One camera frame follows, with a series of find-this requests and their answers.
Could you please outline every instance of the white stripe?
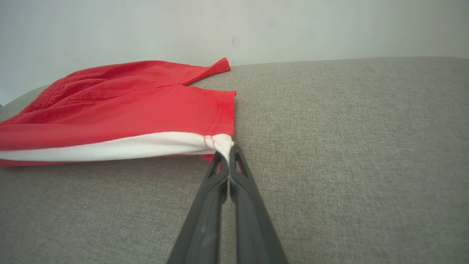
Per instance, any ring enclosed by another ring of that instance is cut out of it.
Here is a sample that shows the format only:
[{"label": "white stripe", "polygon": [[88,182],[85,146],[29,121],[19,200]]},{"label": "white stripe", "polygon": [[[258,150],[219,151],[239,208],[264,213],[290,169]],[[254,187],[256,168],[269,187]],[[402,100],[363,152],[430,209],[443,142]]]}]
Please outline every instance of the white stripe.
[{"label": "white stripe", "polygon": [[202,136],[188,132],[159,132],[70,147],[0,150],[0,159],[39,162],[82,162],[177,154],[202,155],[213,154],[217,150],[228,160],[233,144],[231,137],[227,134]]}]

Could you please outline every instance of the wall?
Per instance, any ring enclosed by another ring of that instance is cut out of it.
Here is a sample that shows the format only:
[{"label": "wall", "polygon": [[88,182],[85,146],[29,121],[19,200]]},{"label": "wall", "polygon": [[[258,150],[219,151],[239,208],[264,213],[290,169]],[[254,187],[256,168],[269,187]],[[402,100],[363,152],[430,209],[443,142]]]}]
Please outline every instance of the wall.
[{"label": "wall", "polygon": [[138,60],[468,58],[468,28],[467,0],[4,0],[0,104],[76,70]]}]

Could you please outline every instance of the clothing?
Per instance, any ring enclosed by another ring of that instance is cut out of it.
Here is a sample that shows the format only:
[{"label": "clothing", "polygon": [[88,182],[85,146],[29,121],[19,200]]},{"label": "clothing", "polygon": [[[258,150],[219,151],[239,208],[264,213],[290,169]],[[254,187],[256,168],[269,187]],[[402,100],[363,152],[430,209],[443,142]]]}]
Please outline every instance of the clothing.
[{"label": "clothing", "polygon": [[144,61],[72,73],[0,123],[0,166],[227,157],[236,92],[187,85],[229,70],[224,58],[211,67]]}]

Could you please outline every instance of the scuff mark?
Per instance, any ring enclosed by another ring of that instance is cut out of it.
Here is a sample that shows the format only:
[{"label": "scuff mark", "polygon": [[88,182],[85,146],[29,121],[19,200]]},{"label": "scuff mark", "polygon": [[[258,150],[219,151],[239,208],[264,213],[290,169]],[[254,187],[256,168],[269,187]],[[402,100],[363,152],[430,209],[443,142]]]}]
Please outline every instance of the scuff mark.
[{"label": "scuff mark", "polygon": [[74,58],[72,58],[72,56],[68,55],[68,53],[64,52],[64,55],[65,55],[67,58],[69,58],[69,59],[71,59],[71,60],[73,60],[73,61],[76,61],[76,62],[77,62],[77,60],[76,60],[76,59],[74,59]]}]

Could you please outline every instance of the red fabric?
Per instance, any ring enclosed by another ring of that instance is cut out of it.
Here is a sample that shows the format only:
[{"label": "red fabric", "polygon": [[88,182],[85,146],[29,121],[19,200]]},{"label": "red fabric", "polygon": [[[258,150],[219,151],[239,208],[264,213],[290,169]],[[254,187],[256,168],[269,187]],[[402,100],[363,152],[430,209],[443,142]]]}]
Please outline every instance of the red fabric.
[{"label": "red fabric", "polygon": [[[0,123],[0,150],[75,146],[167,131],[233,135],[235,91],[187,86],[229,70],[224,58],[211,67],[144,61],[74,72]],[[0,160],[0,166],[38,164],[43,162]]]}]

